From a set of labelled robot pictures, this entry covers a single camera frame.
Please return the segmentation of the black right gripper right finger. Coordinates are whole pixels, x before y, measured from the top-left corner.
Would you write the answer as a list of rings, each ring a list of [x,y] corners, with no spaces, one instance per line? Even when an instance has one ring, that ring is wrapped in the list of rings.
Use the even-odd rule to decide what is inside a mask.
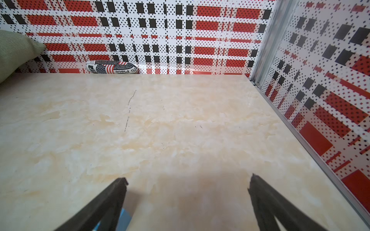
[[[248,192],[261,231],[324,231],[324,227],[299,210],[260,176],[253,174]]]

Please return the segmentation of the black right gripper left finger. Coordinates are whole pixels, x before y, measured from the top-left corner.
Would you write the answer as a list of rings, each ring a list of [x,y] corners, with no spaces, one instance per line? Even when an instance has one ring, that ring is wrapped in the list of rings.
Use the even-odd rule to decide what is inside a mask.
[[[57,231],[117,231],[128,182],[117,178]]]

